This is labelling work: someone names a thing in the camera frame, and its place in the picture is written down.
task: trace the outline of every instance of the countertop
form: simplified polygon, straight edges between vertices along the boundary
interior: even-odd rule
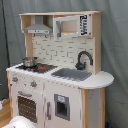
[[[96,89],[96,88],[107,87],[107,86],[111,85],[114,81],[114,77],[110,73],[107,73],[107,72],[104,72],[104,71],[100,71],[96,75],[92,74],[90,77],[88,77],[84,81],[72,81],[72,80],[68,80],[68,79],[63,79],[63,78],[58,78],[58,77],[51,76],[51,74],[53,72],[55,72],[55,71],[57,71],[61,68],[64,68],[62,66],[58,66],[57,68],[55,68],[51,71],[48,71],[44,74],[39,74],[39,73],[33,73],[33,72],[19,70],[19,69],[15,68],[15,67],[20,66],[20,65],[22,65],[22,64],[7,68],[6,71],[15,71],[17,73],[25,73],[27,75],[40,77],[40,78],[45,79],[45,80],[61,82],[61,83],[64,83],[64,84],[68,84],[70,86],[75,86],[75,87],[83,88],[83,89]]]

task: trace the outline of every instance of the oven door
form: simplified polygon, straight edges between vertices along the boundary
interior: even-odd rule
[[[36,126],[44,128],[43,93],[12,86],[13,117],[24,116]]]

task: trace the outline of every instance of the burner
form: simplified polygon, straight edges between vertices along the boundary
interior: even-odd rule
[[[25,67],[24,65],[21,65],[21,66],[16,67],[16,68],[30,71],[30,72],[46,73],[46,72],[48,72],[48,71],[50,71],[56,67],[57,66],[38,63],[37,66],[33,66],[33,67]]]

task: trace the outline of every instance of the gray curtain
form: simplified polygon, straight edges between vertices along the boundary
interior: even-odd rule
[[[8,98],[8,83],[6,68],[8,67],[5,26],[2,10],[2,1],[0,1],[0,101]]]
[[[106,120],[128,127],[128,1],[127,0],[4,0],[11,65],[25,56],[19,13],[102,11],[102,70],[115,77],[106,88]]]

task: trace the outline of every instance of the backsplash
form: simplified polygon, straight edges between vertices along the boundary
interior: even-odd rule
[[[32,42],[33,56],[38,57],[40,63],[74,68],[81,51],[86,50],[93,57],[93,38],[77,37],[54,41],[51,36],[33,34]],[[81,62],[86,62],[86,70],[93,70],[93,66],[90,65],[89,58],[86,55],[82,55]]]

